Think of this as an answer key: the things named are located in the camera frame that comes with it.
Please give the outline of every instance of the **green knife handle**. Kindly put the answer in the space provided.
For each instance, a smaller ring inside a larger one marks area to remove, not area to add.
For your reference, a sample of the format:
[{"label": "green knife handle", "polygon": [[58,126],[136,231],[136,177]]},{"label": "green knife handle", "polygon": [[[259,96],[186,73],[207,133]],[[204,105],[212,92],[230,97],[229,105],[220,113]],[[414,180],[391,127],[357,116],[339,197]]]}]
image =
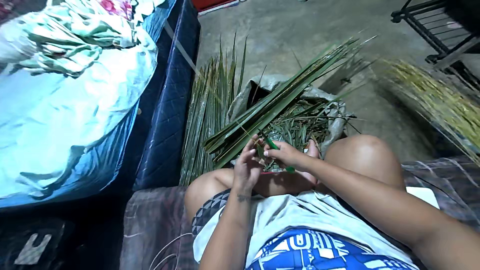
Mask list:
[{"label": "green knife handle", "polygon": [[[274,149],[274,150],[280,150],[280,148],[278,148],[278,146],[276,146],[272,140],[270,140],[267,136],[264,136],[264,139],[265,141],[267,142],[268,146],[271,148],[271,149]],[[288,171],[289,173],[294,173],[295,172],[295,169],[292,167],[292,166],[288,166],[285,168],[286,171]]]}]

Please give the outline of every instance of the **tattoo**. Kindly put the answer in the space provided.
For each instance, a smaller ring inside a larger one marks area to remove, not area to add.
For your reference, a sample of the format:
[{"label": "tattoo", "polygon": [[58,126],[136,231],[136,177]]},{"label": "tattoo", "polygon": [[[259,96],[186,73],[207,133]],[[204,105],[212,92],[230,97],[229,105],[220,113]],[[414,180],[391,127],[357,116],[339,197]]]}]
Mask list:
[{"label": "tattoo", "polygon": [[238,199],[239,202],[248,201],[248,200],[250,200],[251,197],[252,196],[241,195],[241,194],[237,195],[237,199]]}]

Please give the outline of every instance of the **floral pillow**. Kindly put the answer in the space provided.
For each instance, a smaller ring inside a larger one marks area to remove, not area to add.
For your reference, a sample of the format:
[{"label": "floral pillow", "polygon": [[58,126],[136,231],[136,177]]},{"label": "floral pillow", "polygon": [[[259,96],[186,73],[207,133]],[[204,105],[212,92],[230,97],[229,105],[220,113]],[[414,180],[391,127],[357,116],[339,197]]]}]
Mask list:
[{"label": "floral pillow", "polygon": [[132,5],[130,0],[97,0],[98,3],[111,15],[119,15],[127,20],[132,19]]}]

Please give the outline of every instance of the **left hand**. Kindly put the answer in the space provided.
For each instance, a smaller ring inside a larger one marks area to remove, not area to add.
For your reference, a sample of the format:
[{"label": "left hand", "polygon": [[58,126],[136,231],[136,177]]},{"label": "left hand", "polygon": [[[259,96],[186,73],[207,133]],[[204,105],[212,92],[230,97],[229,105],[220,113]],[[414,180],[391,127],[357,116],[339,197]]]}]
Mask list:
[{"label": "left hand", "polygon": [[243,148],[234,168],[233,187],[240,192],[251,193],[258,177],[262,172],[263,165],[255,158],[255,141],[262,143],[262,139],[258,139],[255,134]]}]

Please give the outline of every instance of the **hand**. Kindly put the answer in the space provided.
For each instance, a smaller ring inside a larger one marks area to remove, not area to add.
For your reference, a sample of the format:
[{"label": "hand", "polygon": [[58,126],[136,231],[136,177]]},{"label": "hand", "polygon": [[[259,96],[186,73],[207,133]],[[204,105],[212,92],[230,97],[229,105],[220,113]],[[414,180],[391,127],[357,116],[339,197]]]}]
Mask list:
[{"label": "hand", "polygon": [[310,158],[306,154],[298,151],[295,147],[289,145],[286,142],[273,141],[273,143],[280,148],[279,150],[271,149],[268,145],[265,145],[264,155],[274,160],[279,160],[286,166],[292,166],[300,172],[306,172],[304,168],[305,158]]},{"label": "hand", "polygon": [[262,143],[262,139],[258,139],[255,134],[243,148],[234,168],[233,187],[242,193],[251,193],[258,177],[262,172],[263,165],[255,158],[255,141]]}]

